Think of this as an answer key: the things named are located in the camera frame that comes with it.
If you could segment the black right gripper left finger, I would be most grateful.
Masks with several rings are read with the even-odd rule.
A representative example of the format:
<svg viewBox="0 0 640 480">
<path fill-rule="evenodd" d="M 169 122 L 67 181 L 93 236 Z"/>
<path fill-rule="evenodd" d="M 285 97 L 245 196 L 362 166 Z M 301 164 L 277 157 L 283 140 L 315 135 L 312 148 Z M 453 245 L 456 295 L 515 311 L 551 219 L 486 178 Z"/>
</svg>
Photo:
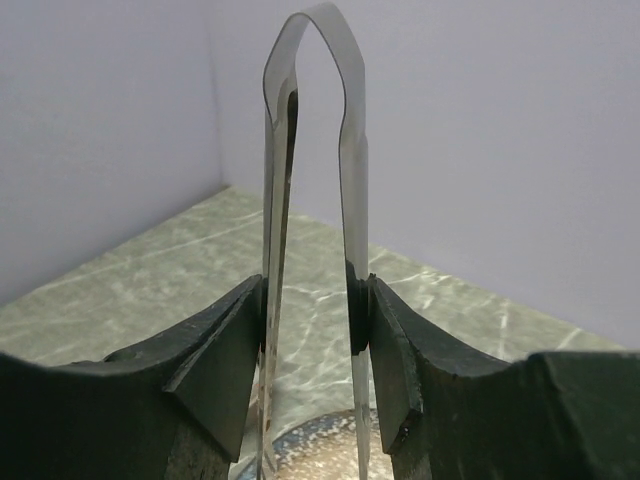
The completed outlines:
<svg viewBox="0 0 640 480">
<path fill-rule="evenodd" d="M 1 358 L 5 479 L 224 479 L 239 458 L 261 279 L 97 361 Z"/>
</svg>

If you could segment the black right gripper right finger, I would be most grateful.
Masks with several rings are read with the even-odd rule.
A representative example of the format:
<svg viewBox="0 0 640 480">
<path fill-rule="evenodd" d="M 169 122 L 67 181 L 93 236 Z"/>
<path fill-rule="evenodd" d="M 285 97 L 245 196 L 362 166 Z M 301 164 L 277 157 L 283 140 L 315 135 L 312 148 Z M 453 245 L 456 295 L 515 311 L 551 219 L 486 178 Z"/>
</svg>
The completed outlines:
<svg viewBox="0 0 640 480">
<path fill-rule="evenodd" d="M 546 351 L 513 363 L 368 281 L 382 447 L 398 479 L 635 479 L 639 356 Z"/>
</svg>

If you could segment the metal serving tongs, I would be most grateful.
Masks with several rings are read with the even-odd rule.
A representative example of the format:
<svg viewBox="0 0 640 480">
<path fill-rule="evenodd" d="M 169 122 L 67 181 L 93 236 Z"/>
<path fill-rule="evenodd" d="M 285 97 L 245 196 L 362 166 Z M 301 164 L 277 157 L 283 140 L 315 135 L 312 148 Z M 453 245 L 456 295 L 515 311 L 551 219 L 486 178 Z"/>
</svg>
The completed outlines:
<svg viewBox="0 0 640 480">
<path fill-rule="evenodd" d="M 339 8 L 331 2 L 320 3 L 287 18 L 271 49 L 262 77 L 265 153 L 260 313 L 264 330 L 259 351 L 256 476 L 259 479 L 272 479 L 277 472 L 272 434 L 272 387 L 277 362 L 290 189 L 298 126 L 296 56 L 308 26 L 314 26 L 324 40 L 340 76 L 343 92 L 338 141 L 339 181 L 358 473 L 360 478 L 365 479 L 370 461 L 365 64 L 352 30 Z"/>
</svg>

